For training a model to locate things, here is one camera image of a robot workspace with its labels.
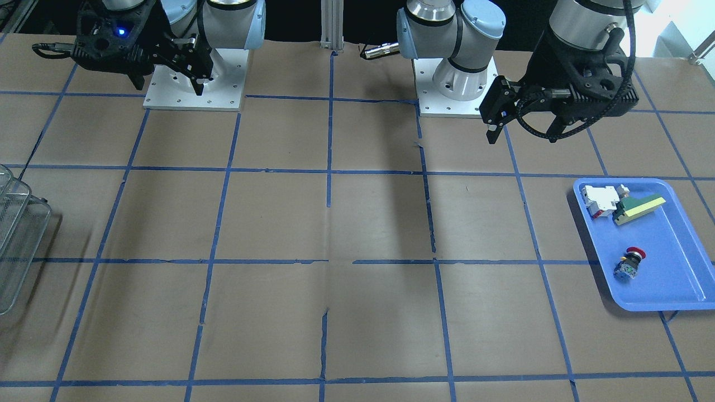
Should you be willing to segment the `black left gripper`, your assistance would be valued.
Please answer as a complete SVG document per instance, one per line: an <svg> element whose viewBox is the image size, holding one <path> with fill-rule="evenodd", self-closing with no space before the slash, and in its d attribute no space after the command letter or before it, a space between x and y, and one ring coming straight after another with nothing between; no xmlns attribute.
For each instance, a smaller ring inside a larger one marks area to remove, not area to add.
<svg viewBox="0 0 715 402"><path fill-rule="evenodd" d="M524 83L495 77L479 107L493 145L503 127L517 117L516 104L525 95L524 112L550 111L556 117L546 131L550 143L587 129L587 121L567 130L576 120L597 117L616 98L626 73L628 57L616 44L624 31L606 34L605 48L578 49L560 39L551 28L541 36L528 63Z"/></svg>

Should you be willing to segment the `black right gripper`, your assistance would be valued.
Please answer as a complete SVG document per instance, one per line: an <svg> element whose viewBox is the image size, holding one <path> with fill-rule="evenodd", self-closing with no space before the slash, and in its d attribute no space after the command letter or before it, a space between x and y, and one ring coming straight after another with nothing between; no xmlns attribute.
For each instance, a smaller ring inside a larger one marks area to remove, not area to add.
<svg viewBox="0 0 715 402"><path fill-rule="evenodd" d="M121 10L111 10L102 1L84 1L70 56L87 70L127 75L136 90L143 90L155 65L168 66L186 76L201 96L212 76L212 48L199 34L173 37L159 1L138 1Z"/></svg>

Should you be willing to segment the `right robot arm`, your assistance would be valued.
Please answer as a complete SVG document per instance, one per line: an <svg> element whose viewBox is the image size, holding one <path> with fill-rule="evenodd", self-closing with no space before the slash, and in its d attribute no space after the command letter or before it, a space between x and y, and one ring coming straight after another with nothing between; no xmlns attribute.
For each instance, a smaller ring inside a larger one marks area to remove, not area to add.
<svg viewBox="0 0 715 402"><path fill-rule="evenodd" d="M196 95L218 79L219 49L258 49L265 2L197 1L174 30L161 1L84 1L69 56L84 69L127 76L141 90L158 65L186 77Z"/></svg>

